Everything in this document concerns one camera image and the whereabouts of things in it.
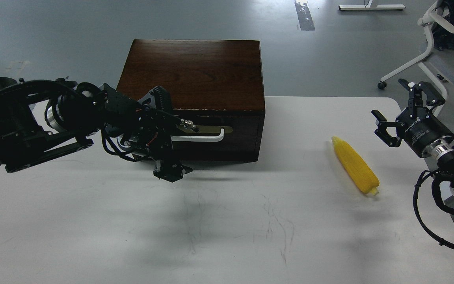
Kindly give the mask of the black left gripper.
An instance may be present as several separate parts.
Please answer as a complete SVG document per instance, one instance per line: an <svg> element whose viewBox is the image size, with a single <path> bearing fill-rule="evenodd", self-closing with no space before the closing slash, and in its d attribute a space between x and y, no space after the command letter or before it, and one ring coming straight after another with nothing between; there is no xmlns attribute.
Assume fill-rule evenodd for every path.
<svg viewBox="0 0 454 284"><path fill-rule="evenodd" d="M172 114L171 94L155 86L139 100L131 99L104 83L106 122L101 129L103 149L112 156L135 162L130 153L142 153L156 163L153 176L168 182L181 180L193 169L173 151L171 135L198 133L193 121Z"/></svg>

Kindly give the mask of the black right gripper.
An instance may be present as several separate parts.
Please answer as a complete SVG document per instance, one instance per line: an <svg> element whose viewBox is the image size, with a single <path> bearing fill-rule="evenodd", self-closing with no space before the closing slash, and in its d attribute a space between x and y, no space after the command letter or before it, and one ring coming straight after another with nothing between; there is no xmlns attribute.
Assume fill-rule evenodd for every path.
<svg viewBox="0 0 454 284"><path fill-rule="evenodd" d="M446 99L430 82L409 83L400 78L398 83L409 91L408 107L396 117L396 121L387 121L380 111L372 110L377 120L374 133L389 147L399 147L404 140L418 157L430 157L430 144L437 140L447 143L454 140L454 133L432 113L444 105ZM388 128L396 128L397 136L391 136Z"/></svg>

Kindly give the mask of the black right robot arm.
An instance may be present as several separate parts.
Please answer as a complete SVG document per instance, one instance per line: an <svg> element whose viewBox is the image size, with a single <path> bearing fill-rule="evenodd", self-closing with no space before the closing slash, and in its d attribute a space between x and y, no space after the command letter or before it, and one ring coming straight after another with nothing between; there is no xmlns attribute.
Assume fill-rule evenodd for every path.
<svg viewBox="0 0 454 284"><path fill-rule="evenodd" d="M445 103L440 92L430 82L409 83L400 78L398 82L409 91L408 105L393 122L387 121L380 111L373 110L377 120L375 134L389 147L399 147L405 142L420 158L436 160L439 173L434 176L432 194L438 208L454 215L441 199L440 184L449 182L454 197L454 148L451 143L454 133L434 115L434 108Z"/></svg>

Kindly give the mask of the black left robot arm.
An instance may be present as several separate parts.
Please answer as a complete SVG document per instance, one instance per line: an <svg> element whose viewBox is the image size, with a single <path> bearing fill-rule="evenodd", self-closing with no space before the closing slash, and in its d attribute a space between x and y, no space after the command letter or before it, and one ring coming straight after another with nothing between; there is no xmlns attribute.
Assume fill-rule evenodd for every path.
<svg viewBox="0 0 454 284"><path fill-rule="evenodd" d="M93 145L101 133L106 153L130 162L153 160L155 177L175 182L192 172L173 151L172 136L198 131L172 114L162 87L135 100L106 83L0 77L0 165L8 173L36 166Z"/></svg>

